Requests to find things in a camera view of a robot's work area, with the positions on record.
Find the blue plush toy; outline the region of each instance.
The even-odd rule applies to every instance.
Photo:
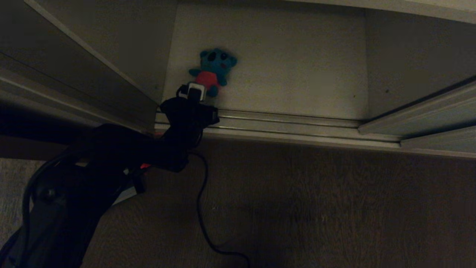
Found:
[[[195,82],[207,88],[207,96],[216,97],[221,86],[227,85],[226,75],[231,67],[237,64],[237,59],[228,53],[215,48],[212,51],[200,53],[201,70],[191,69],[189,73],[196,77]]]

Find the white wall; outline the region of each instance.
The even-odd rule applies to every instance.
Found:
[[[367,10],[375,117],[476,75],[476,24]]]
[[[221,109],[367,118],[362,9],[284,1],[180,2],[164,99],[194,78],[199,54],[223,47],[238,64]]]
[[[25,0],[159,103],[177,0]]]

